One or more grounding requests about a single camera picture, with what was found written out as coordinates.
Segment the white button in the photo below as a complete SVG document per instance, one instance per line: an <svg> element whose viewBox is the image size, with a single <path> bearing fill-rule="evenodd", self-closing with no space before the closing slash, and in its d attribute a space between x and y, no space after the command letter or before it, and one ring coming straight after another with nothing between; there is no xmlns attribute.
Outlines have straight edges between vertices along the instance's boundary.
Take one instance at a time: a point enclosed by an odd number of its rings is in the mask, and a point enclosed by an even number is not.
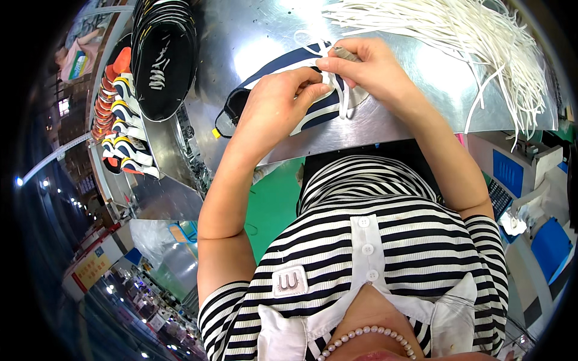
<svg viewBox="0 0 578 361"><path fill-rule="evenodd" d="M370 244L364 244L364 246L361 247L361 253L363 253L366 256L369 256L370 254L373 253L373 246Z"/></svg>
<svg viewBox="0 0 578 361"><path fill-rule="evenodd" d="M361 228L367 228L369 226L369 218L361 217L357 224L359 224Z"/></svg>
<svg viewBox="0 0 578 361"><path fill-rule="evenodd" d="M369 270L365 276L369 281L375 281L379 277L379 273L376 270Z"/></svg>

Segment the pearl necklace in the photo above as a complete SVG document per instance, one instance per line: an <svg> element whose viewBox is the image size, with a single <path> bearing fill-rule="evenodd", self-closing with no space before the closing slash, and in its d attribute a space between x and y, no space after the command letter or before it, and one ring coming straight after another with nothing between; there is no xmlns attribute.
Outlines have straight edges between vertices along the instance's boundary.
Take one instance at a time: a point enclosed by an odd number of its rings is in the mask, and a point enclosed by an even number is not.
<svg viewBox="0 0 578 361"><path fill-rule="evenodd" d="M412 350L412 346L410 344L407 343L407 340L401 336L400 334L398 334L395 331L392 331L390 329L386 329L383 327L377 327L377 326L365 326L362 329L359 328L355 331L349 331L347 334L344 334L343 336L341 336L341 339L336 340L334 343L332 343L331 345L327 346L327 349L323 350L323 352L321 353L321 355L319 355L319 357L317 358L317 361L325 361L325 358L329 357L329 355L331 354L331 352L335 351L335 349L341 345L343 345L343 343L348 342L349 339L355 337L355 336L361 336L364 333L369 333L369 332L377 332L377 333L383 333L386 336L390 336L391 338L394 338L395 341L399 342L401 346L403 346L403 349L405 350L405 353L407 354L407 356L412 359L415 360L417 359L417 356L414 355L414 352Z"/></svg>

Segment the pink shirt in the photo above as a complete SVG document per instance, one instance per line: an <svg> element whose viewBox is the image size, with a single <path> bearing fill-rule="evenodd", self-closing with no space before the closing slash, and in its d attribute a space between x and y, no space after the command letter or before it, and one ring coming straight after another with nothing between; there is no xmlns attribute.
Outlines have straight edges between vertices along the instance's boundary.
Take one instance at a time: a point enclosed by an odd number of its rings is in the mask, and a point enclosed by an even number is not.
<svg viewBox="0 0 578 361"><path fill-rule="evenodd" d="M64 82L70 82L84 74L92 72L94 59L97 57L100 43L89 43L86 45L78 44L78 39L72 43L66 64L60 71L60 79Z"/></svg>

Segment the metal table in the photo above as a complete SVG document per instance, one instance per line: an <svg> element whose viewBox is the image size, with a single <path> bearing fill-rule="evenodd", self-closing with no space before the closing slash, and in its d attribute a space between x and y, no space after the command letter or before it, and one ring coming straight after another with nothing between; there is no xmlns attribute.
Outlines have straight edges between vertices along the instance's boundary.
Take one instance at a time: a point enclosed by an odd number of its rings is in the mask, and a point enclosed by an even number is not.
<svg viewBox="0 0 578 361"><path fill-rule="evenodd" d="M350 30L331 25L321 16L322 6L329 2L335 0L212 0L200 4L197 18L200 63L186 107L206 166L212 174L217 170L227 139L215 139L211 131L229 93L263 65L297 49L293 40L295 31L306 29L334 43L341 38L340 34ZM365 36L383 38L454 132L464 131L468 111L477 93L475 78L467 63L413 38L383 32ZM487 76L485 69L478 70L484 79L484 75ZM469 131L513 129L495 83L487 87L484 100L486 108L474 112ZM545 96L545 101L547 110L538 116L537 129L557 129L553 95ZM234 130L219 126L224 128L223 132ZM260 165L410 137L407 129L389 111L369 97L350 119L336 118L289 137Z"/></svg>

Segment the woman's right hand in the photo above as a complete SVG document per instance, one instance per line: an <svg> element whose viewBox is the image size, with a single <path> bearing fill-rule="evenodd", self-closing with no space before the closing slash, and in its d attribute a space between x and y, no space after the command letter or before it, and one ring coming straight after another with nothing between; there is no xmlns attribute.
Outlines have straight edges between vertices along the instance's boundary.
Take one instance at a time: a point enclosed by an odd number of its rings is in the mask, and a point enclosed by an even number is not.
<svg viewBox="0 0 578 361"><path fill-rule="evenodd" d="M362 62L338 58L332 49L328 58L317 60L317 67L341 75L351 88L359 85L397 116L403 117L416 100L425 99L383 40L349 38L335 46L344 47Z"/></svg>

